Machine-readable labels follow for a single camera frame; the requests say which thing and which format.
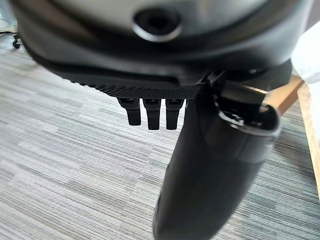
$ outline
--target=circular opening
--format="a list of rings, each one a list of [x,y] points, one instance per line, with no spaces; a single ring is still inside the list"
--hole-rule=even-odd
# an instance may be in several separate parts
[[[167,28],[170,22],[165,16],[151,16],[148,20],[148,24],[150,27],[161,31]]]
[[[133,30],[145,40],[165,42],[180,34],[180,16],[171,9],[145,9],[138,12],[133,20]]]

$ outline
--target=chair wheel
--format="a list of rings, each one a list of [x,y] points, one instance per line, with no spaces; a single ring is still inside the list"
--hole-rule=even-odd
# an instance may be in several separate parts
[[[12,45],[13,45],[16,49],[19,49],[20,46],[21,46],[20,42],[18,42],[18,41],[14,41]]]

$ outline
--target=wooden furniture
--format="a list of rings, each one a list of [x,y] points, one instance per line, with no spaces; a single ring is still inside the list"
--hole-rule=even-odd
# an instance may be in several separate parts
[[[292,75],[290,82],[274,90],[265,102],[277,108],[282,115],[298,99],[320,199],[320,132],[317,133],[315,130],[315,123],[320,123],[320,115],[319,121],[315,119],[314,115],[311,115],[312,96],[308,85],[299,76]]]
[[[303,84],[304,81],[299,76],[292,75],[290,82],[274,90],[265,102],[283,115],[298,100],[297,91]]]
[[[318,195],[320,197],[320,135],[319,132],[317,132],[315,129],[315,124],[320,123],[320,121],[318,121],[317,119],[320,119],[320,115],[311,115],[312,96],[307,84],[304,83],[302,87],[300,87],[300,89],[297,91],[297,96],[300,102],[306,137],[308,139],[310,148],[316,185],[318,187]]]

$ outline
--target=gray carpet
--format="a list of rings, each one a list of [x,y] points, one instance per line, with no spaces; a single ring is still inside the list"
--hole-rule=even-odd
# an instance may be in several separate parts
[[[117,101],[63,80],[0,36],[0,240],[152,240],[179,131],[127,124]],[[183,115],[179,118],[179,129]],[[301,112],[215,240],[318,240],[320,204]]]

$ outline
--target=floor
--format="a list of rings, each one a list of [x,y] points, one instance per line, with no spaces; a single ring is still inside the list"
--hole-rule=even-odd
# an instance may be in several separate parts
[[[117,101],[34,63],[0,36],[0,240],[152,240],[179,130],[130,127]],[[178,126],[183,124],[183,113]],[[318,240],[320,204],[296,103],[215,240]]]

